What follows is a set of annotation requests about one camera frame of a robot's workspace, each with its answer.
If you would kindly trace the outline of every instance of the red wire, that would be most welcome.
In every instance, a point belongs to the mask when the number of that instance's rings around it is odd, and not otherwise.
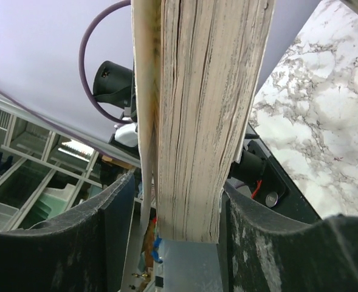
[[[263,183],[263,180],[257,181],[257,187],[256,187],[256,189],[254,190],[254,192],[252,194],[252,199],[254,199],[254,197],[257,195],[258,190],[260,189],[262,183]]]

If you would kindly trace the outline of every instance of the white marble surface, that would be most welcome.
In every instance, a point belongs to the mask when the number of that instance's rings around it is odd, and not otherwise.
[[[358,16],[323,0],[255,98],[250,122],[322,217],[358,215]]]

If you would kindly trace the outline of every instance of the purple cable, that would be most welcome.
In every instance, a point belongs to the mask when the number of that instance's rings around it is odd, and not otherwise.
[[[86,47],[87,47],[89,37],[91,36],[94,29],[98,26],[100,21],[105,19],[106,16],[108,16],[112,12],[114,12],[120,8],[129,6],[129,5],[130,5],[130,0],[123,0],[118,3],[113,4],[112,6],[104,9],[104,11],[100,12],[98,14],[98,16],[96,16],[95,19],[91,22],[91,24],[88,26],[86,32],[84,33],[83,38],[81,39],[81,44],[80,44],[80,49],[79,49],[79,74],[80,74],[81,84],[83,85],[83,89],[84,89],[89,101],[98,110],[98,112],[101,113],[102,115],[104,115],[107,119],[109,119],[113,122],[116,122],[116,123],[132,123],[132,121],[120,120],[120,119],[110,115],[99,105],[99,103],[97,103],[97,101],[95,100],[95,98],[92,95],[91,90],[89,89],[89,86],[88,86],[84,59],[85,59],[85,55],[86,55]]]
[[[113,117],[112,115],[107,113],[96,102],[96,100],[94,99],[94,96],[92,96],[91,90],[89,89],[89,86],[88,86],[88,82],[87,82],[87,78],[86,78],[86,70],[84,68],[84,57],[86,55],[86,46],[87,46],[88,39],[91,36],[91,33],[96,28],[96,26],[100,23],[100,21],[102,21],[110,13],[112,13],[112,12],[114,12],[114,11],[120,9],[120,8],[129,6],[129,5],[130,5],[130,0],[123,0],[123,1],[120,1],[118,3],[113,4],[112,6],[108,7],[107,9],[104,9],[104,11],[102,11],[93,20],[93,22],[91,22],[91,24],[88,26],[87,31],[84,33],[83,39],[82,39],[81,44],[80,44],[80,50],[79,50],[79,73],[80,73],[80,79],[81,79],[81,84],[83,85],[83,89],[84,89],[85,93],[87,94],[88,99],[91,101],[92,105],[99,111],[99,113],[101,113],[102,115],[104,115],[108,119],[110,119],[110,120],[112,120],[114,122],[117,122],[117,123],[132,123],[132,121],[120,120],[120,119],[118,119],[116,117]],[[77,136],[75,133],[67,130],[66,128],[63,128],[63,127],[51,122],[50,120],[44,118],[40,114],[30,110],[28,107],[24,106],[22,103],[20,103],[19,101],[17,101],[16,99],[11,97],[10,95],[6,94],[2,90],[0,90],[0,95],[4,96],[6,99],[8,99],[12,103],[14,103],[16,106],[22,108],[23,110],[27,111],[31,115],[35,116],[36,118],[38,118],[38,119],[42,120],[43,122],[47,123],[52,128],[54,128],[54,129],[56,129],[56,130],[58,130],[60,132],[63,132],[64,134],[66,134],[66,135],[68,135],[70,137],[76,138],[80,142],[82,142],[82,143],[86,144],[87,146],[90,146],[91,148],[95,149],[100,154],[112,157],[111,155],[109,155],[108,153],[103,151],[102,149],[99,149],[94,144],[90,143],[87,139],[84,139],[82,137]]]

